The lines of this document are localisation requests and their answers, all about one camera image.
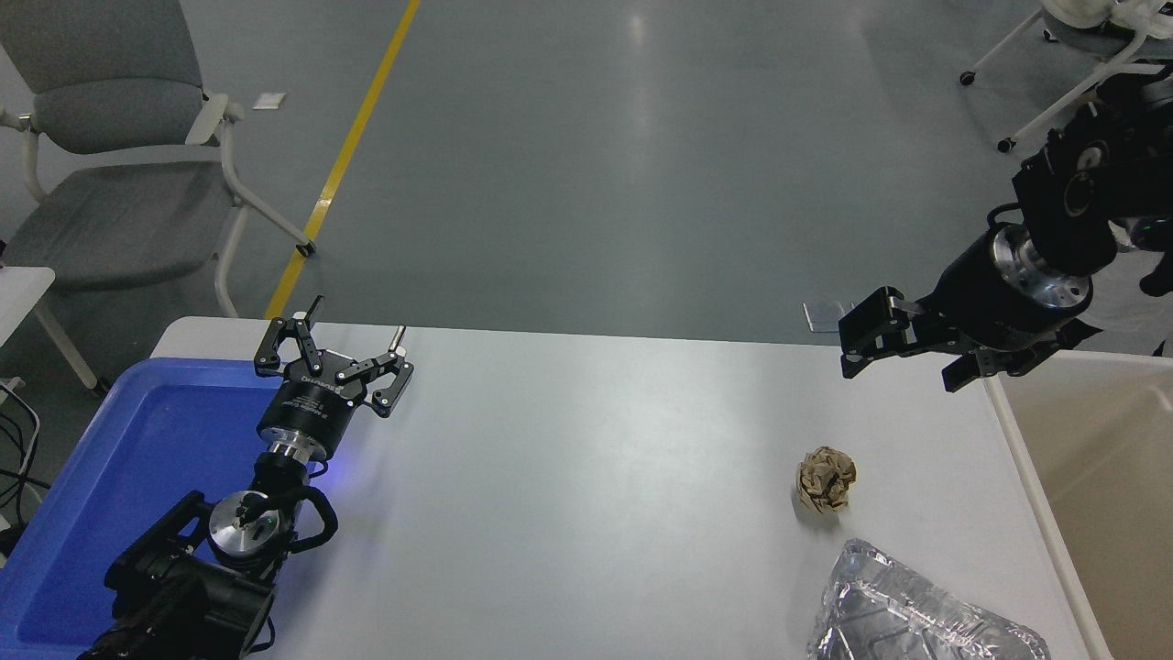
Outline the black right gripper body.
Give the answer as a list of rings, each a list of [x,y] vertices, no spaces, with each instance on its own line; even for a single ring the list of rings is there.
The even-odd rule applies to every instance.
[[[945,267],[925,297],[972,342],[994,351],[1022,351],[1057,327],[1057,313],[1009,283],[997,256],[1013,256],[1029,238],[1024,229],[990,229]]]

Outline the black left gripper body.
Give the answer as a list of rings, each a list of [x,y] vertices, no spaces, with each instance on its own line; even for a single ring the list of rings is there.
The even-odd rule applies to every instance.
[[[298,433],[313,440],[320,453],[334,453],[350,426],[364,385],[351,380],[338,383],[335,375],[355,365],[343,354],[320,354],[323,370],[311,372],[307,360],[298,358],[282,372],[282,385],[269,402],[257,426],[260,438],[274,438],[277,431]]]

